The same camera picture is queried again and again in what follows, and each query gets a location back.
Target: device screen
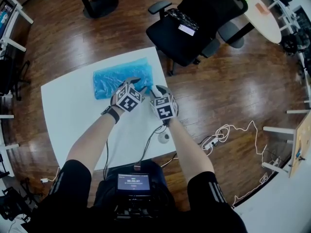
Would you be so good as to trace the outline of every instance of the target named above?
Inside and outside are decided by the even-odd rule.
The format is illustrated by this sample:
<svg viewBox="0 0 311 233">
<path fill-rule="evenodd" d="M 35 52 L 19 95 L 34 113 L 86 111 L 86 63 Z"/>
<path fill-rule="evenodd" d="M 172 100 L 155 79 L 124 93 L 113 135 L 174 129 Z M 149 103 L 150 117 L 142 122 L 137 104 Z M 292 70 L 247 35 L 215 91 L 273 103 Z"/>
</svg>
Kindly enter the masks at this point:
<svg viewBox="0 0 311 233">
<path fill-rule="evenodd" d="M 147 174 L 119 174 L 118 190 L 150 190 L 149 177 Z"/>
</svg>

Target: blue plastic bag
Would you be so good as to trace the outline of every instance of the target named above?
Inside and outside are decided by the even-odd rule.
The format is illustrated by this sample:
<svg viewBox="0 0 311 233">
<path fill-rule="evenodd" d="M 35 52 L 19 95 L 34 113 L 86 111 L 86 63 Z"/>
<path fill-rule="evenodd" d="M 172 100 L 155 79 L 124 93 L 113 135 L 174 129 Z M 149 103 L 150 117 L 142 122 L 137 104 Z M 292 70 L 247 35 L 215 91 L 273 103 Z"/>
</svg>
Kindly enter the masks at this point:
<svg viewBox="0 0 311 233">
<path fill-rule="evenodd" d="M 137 91 L 147 86 L 147 91 L 149 92 L 153 85 L 153 78 L 152 67 L 149 65 L 147 58 L 94 71 L 93 84 L 95 98 L 98 100 L 111 98 L 112 93 L 118 86 L 130 77 L 141 78 L 138 83 L 134 84 Z"/>
</svg>

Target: wristband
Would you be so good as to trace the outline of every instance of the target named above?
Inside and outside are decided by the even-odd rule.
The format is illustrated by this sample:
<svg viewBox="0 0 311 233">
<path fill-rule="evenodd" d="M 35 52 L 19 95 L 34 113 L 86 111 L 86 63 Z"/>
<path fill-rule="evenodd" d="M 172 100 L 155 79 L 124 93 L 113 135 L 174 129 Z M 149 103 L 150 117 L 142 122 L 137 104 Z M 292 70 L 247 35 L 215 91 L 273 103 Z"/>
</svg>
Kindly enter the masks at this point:
<svg viewBox="0 0 311 233">
<path fill-rule="evenodd" d="M 107 109 L 105 109 L 101 115 L 105 115 L 105 114 L 110 114 L 116 121 L 116 124 L 117 122 L 119 121 L 120 119 L 120 116 L 119 114 L 112 108 L 112 106 L 108 106 Z"/>
</svg>

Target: black shirt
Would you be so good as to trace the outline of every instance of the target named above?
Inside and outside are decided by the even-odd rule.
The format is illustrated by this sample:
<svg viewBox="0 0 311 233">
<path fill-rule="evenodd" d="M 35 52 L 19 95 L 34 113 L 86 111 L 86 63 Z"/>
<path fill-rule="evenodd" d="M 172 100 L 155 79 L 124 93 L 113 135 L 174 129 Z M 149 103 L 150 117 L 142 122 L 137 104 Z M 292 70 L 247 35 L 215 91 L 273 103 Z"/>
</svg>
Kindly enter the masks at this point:
<svg viewBox="0 0 311 233">
<path fill-rule="evenodd" d="M 89 170 L 79 161 L 67 161 L 49 194 L 33 212 L 30 221 L 32 232 L 104 232 L 119 228 L 144 232 L 166 231 L 169 228 L 218 233 L 247 232 L 239 215 L 225 201 L 212 172 L 203 172 L 189 181 L 190 211 L 168 210 L 160 218 L 120 221 L 112 218 L 105 208 L 87 208 L 90 185 Z"/>
</svg>

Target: wooden floor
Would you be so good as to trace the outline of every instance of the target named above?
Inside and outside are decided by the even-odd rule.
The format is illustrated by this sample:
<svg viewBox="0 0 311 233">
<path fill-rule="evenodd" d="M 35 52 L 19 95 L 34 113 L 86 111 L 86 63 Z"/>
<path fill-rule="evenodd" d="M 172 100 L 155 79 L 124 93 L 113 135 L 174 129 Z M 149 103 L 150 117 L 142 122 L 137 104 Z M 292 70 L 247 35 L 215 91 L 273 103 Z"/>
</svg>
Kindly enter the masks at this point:
<svg viewBox="0 0 311 233">
<path fill-rule="evenodd" d="M 48 192 L 51 183 L 43 185 L 40 179 L 53 178 L 58 167 L 45 124 L 41 86 L 99 60 L 153 46 L 145 31 L 159 18 L 150 15 L 147 8 L 158 0 L 119 1 L 116 11 L 96 20 L 83 16 L 80 0 L 31 0 L 24 7 L 35 22 L 30 27 L 21 19 L 15 39 L 26 43 L 25 60 L 32 63 L 27 78 L 32 83 L 22 89 L 21 102 L 8 103 L 15 119 L 9 121 L 6 138 L 20 144 L 18 149 L 9 151 L 16 177 L 29 177 L 36 191 Z M 176 6 L 181 0 L 170 1 Z M 242 16 L 234 22 L 241 28 L 246 19 Z M 303 109 L 299 101 L 306 93 L 295 81 L 296 60 L 287 57 L 279 45 L 269 42 L 256 29 L 244 40 L 241 49 L 223 44 L 213 57 L 202 58 L 199 66 L 180 67 L 176 76 L 167 77 L 167 83 L 179 103 L 178 117 L 195 141 L 200 142 L 224 124 L 246 128 L 254 120 L 261 152 L 270 139 L 262 127 L 297 125 L 301 117 L 284 112 Z M 165 71 L 172 63 L 161 53 L 159 57 Z M 230 204 L 235 195 L 242 196 L 257 187 L 265 172 L 270 174 L 261 167 L 261 156 L 256 155 L 255 133 L 252 126 L 247 133 L 232 131 L 228 141 L 219 144 L 210 155 Z M 274 144 L 273 148 L 270 145 L 269 151 L 279 155 L 283 149 L 281 157 L 286 159 L 290 149 L 284 143 Z M 156 161 L 162 164 L 171 157 L 170 154 Z M 272 158 L 276 157 L 268 152 L 264 156 L 268 162 Z M 164 168 L 164 173 L 178 208 L 189 209 L 178 161 Z M 90 206 L 101 179 L 102 172 L 95 172 Z"/>
</svg>

